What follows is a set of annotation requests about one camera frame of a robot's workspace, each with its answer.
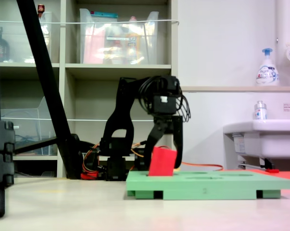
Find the soap dispenser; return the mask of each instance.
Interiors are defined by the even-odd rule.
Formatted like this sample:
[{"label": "soap dispenser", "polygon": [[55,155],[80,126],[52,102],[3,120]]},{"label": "soap dispenser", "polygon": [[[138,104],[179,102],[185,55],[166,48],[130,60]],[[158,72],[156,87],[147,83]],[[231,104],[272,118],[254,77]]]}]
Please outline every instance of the soap dispenser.
[{"label": "soap dispenser", "polygon": [[265,53],[265,59],[258,71],[258,76],[256,78],[257,86],[279,86],[279,74],[276,66],[270,59],[270,53],[272,51],[271,48],[262,50],[262,52]]}]

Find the shelf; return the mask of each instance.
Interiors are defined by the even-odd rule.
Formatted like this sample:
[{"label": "shelf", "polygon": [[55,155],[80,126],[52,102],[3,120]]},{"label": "shelf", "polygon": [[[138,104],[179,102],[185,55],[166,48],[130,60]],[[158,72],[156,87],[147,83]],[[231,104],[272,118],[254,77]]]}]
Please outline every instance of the shelf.
[{"label": "shelf", "polygon": [[189,87],[182,86],[183,92],[290,92],[290,87]]},{"label": "shelf", "polygon": [[[99,161],[107,161],[108,156],[99,156]],[[125,156],[126,161],[134,161],[135,157],[134,156]]]},{"label": "shelf", "polygon": [[76,0],[78,4],[103,5],[167,5],[167,0]]},{"label": "shelf", "polygon": [[[59,64],[52,64],[55,78],[59,78]],[[38,80],[36,64],[0,63],[0,79]]]},{"label": "shelf", "polygon": [[57,160],[56,155],[21,155],[13,156],[13,160]]},{"label": "shelf", "polygon": [[66,70],[81,80],[119,80],[120,77],[145,78],[167,75],[171,65],[107,65],[107,64],[66,64]]}]

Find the robotic arm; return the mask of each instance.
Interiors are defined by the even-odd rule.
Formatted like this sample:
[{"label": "robotic arm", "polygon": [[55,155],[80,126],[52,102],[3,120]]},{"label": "robotic arm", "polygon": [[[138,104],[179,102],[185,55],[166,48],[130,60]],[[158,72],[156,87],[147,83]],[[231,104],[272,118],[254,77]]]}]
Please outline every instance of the robotic arm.
[{"label": "robotic arm", "polygon": [[[174,135],[177,149],[175,168],[182,159],[183,133],[182,123],[190,118],[189,105],[182,95],[179,80],[174,76],[155,76],[140,80],[121,78],[119,81],[116,108],[108,119],[104,135],[100,142],[99,155],[109,156],[106,168],[107,180],[125,180],[125,159],[129,156],[134,138],[134,127],[130,110],[134,99],[138,99],[142,108],[153,116],[154,127],[151,130],[143,158],[136,156],[135,166],[139,170],[147,170],[151,162],[153,147],[164,134]],[[125,129],[123,138],[112,137],[118,129]]]}]

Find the black clamp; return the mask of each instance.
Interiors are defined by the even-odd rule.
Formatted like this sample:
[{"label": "black clamp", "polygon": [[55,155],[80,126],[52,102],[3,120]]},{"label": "black clamp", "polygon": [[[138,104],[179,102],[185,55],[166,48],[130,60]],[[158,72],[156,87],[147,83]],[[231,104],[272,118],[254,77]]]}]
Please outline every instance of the black clamp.
[{"label": "black clamp", "polygon": [[0,217],[5,213],[5,188],[13,185],[14,142],[13,123],[0,121]]}]

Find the white shelving unit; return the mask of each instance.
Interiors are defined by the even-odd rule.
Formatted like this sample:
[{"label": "white shelving unit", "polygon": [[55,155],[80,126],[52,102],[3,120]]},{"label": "white shelving unit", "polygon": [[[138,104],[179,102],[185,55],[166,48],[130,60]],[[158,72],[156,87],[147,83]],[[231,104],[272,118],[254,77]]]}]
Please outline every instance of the white shelving unit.
[{"label": "white shelving unit", "polygon": [[14,156],[13,160],[57,160],[56,155],[24,155]]},{"label": "white shelving unit", "polygon": [[[118,13],[118,21],[128,21],[131,16],[146,20],[152,11],[159,12],[159,19],[177,20],[178,0],[35,0],[44,4],[46,11],[52,11],[59,21],[59,60],[52,64],[59,92],[68,119],[107,120],[115,108],[115,97],[120,77],[143,77],[172,74],[177,76],[177,23],[160,22],[158,29],[158,56],[160,64],[154,65],[109,65],[80,64],[80,25],[64,24],[79,22],[79,9]],[[0,0],[0,20],[21,21],[17,3],[14,0]],[[35,108],[43,97],[35,64],[0,63],[1,109]],[[135,103],[131,109],[133,120],[152,120]],[[103,136],[105,121],[68,121],[72,133],[84,141],[97,143]],[[153,122],[133,122],[134,140],[147,138]],[[123,135],[118,131],[115,136]],[[170,137],[160,142],[170,145]],[[125,157],[133,161],[134,157]],[[65,177],[60,156],[15,156],[19,161],[57,160],[57,177]]]}]

